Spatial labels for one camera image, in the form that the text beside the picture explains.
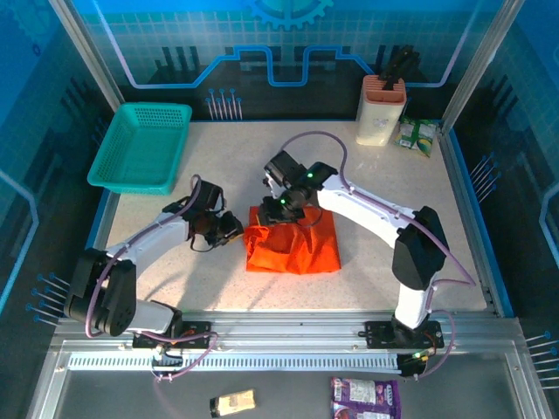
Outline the orange t-shirt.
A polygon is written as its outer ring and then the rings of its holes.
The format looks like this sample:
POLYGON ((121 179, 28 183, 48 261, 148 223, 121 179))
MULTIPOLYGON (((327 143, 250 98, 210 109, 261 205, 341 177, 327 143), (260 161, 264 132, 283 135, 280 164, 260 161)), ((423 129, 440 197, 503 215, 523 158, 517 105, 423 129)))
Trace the orange t-shirt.
POLYGON ((301 223, 264 225, 259 208, 249 210, 243 241, 249 272, 322 274, 342 268, 333 213, 306 207, 301 223))

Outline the teal plastic basket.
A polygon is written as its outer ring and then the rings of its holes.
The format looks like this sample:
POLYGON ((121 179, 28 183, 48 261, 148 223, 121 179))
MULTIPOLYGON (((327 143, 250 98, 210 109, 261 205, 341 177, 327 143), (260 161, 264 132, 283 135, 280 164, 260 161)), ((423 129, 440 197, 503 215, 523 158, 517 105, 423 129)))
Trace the teal plastic basket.
POLYGON ((88 183, 116 194, 170 195, 176 184, 191 115, 188 105, 121 105, 93 160, 88 183))

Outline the cream knife block pink top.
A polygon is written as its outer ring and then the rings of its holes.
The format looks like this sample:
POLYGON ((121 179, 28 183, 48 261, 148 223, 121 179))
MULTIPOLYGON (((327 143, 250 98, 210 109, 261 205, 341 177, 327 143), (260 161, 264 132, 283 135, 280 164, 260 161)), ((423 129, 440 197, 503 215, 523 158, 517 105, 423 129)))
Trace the cream knife block pink top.
POLYGON ((407 93, 403 79, 386 88, 388 83, 377 75, 367 75, 362 80, 355 118, 355 141, 359 145, 383 147, 396 128, 407 103, 407 93))

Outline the green snack packet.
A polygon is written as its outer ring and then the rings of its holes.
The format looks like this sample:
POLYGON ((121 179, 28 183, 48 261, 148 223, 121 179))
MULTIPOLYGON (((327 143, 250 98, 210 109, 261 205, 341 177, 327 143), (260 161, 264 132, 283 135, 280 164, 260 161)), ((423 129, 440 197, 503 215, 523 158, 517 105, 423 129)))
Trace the green snack packet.
POLYGON ((433 143, 437 138, 438 124, 435 120, 402 116, 394 143, 401 148, 418 151, 421 155, 430 158, 433 143))

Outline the purple snack packet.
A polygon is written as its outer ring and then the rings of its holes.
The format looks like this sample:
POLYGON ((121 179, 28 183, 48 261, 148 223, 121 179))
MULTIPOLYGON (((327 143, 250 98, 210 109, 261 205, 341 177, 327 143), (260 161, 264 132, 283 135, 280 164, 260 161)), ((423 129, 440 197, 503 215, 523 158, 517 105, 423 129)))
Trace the purple snack packet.
POLYGON ((332 419, 402 419, 397 381, 332 377, 332 419))

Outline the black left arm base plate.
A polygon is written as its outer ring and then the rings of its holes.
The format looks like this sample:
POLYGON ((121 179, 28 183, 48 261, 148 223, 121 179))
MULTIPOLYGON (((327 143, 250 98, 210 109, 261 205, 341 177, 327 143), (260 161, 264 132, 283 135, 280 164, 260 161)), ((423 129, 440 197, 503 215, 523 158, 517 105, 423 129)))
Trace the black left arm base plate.
POLYGON ((210 345, 211 323, 208 321, 188 321, 172 325, 162 334, 166 340, 155 340, 144 334, 136 334, 132 347, 138 349, 155 349, 163 345, 173 349, 207 349, 210 345))

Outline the aluminium rail frame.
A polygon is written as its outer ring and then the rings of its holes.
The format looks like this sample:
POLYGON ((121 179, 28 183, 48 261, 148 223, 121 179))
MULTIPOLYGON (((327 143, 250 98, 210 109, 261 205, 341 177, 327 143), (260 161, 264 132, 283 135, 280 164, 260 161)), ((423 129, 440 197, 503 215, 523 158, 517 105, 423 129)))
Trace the aluminium rail frame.
MULTIPOLYGON (((530 347, 517 319, 491 313, 437 313, 445 348, 429 374, 399 382, 404 419, 559 419, 559 359, 530 347)), ((211 353, 395 354, 368 349, 358 336, 374 312, 193 313, 217 332, 211 353)), ((75 371, 76 353, 139 353, 130 335, 86 340, 78 323, 60 321, 25 419, 210 419, 210 400, 253 389, 256 408, 227 419, 328 419, 329 380, 395 379, 356 371, 192 370, 171 382, 149 371, 75 371)))

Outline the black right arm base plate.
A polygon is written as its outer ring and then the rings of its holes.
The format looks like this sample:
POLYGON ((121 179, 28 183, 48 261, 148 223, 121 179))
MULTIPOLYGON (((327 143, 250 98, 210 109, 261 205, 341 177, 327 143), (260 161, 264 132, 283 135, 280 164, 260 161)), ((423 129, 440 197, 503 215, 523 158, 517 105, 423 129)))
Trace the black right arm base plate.
POLYGON ((445 346, 441 325, 431 320, 418 330, 394 326, 391 321, 368 321, 358 336, 365 339, 368 349, 441 349, 445 346))

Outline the aluminium frame post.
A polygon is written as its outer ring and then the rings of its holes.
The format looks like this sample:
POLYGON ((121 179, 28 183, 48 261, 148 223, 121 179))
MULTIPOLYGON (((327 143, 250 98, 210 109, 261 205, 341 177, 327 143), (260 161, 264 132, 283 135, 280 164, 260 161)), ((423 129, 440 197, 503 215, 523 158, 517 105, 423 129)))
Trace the aluminium frame post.
POLYGON ((503 0, 443 114, 442 134, 450 133, 525 1, 503 0))
POLYGON ((125 100, 72 0, 48 0, 48 3, 72 40, 106 102, 115 113, 125 100))

